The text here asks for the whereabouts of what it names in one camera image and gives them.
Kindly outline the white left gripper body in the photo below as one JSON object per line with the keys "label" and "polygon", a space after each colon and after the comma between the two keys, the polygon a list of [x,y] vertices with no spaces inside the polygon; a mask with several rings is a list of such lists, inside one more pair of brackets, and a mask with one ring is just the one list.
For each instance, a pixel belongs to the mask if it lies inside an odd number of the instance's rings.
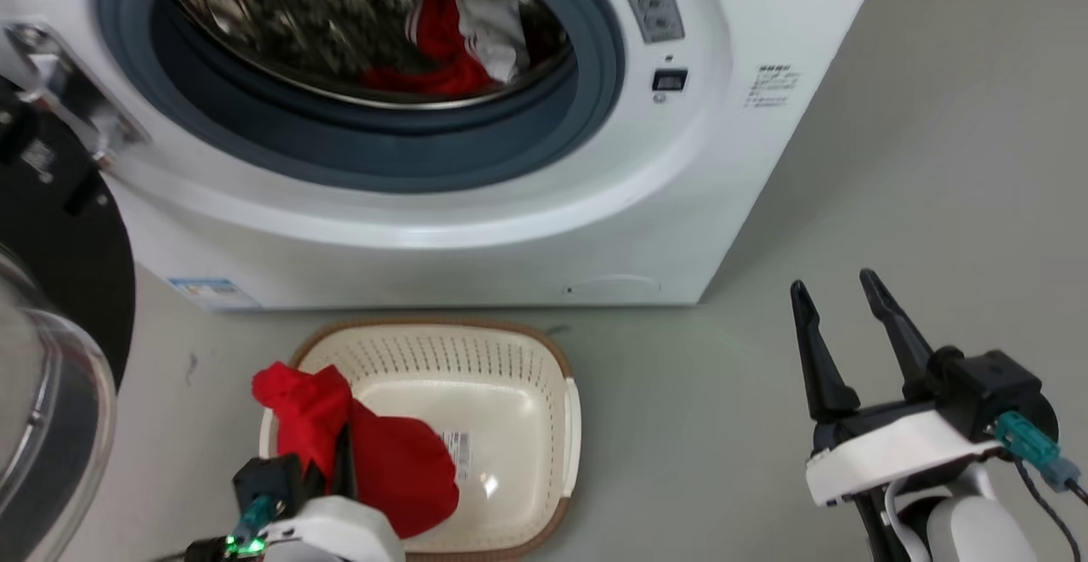
{"label": "white left gripper body", "polygon": [[316,497],[267,532],[261,561],[405,561],[386,515],[346,497]]}

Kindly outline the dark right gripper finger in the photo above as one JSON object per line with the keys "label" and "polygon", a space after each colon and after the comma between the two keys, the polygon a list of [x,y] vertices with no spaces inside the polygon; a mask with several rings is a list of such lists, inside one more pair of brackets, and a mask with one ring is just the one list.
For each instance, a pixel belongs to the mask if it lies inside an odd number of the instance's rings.
{"label": "dark right gripper finger", "polygon": [[809,416],[816,423],[834,423],[860,409],[860,396],[842,379],[824,341],[808,288],[793,282],[790,296]]}
{"label": "dark right gripper finger", "polygon": [[927,369],[932,348],[873,268],[860,270],[858,278],[873,316],[882,323],[887,340],[892,345],[903,376],[903,399],[908,402],[932,399],[935,394]]}

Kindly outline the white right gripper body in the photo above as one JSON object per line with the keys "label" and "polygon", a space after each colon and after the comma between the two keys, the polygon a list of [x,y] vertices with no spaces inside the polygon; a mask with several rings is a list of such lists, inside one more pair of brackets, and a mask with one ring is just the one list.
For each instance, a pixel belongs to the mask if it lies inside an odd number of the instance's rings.
{"label": "white right gripper body", "polygon": [[972,442],[967,435],[942,417],[935,408],[908,412],[866,434],[834,441],[836,427],[858,411],[811,408],[813,455],[806,463],[805,480],[813,503],[828,507],[846,501],[874,487],[922,475],[952,462],[977,460],[998,449],[992,439]]}

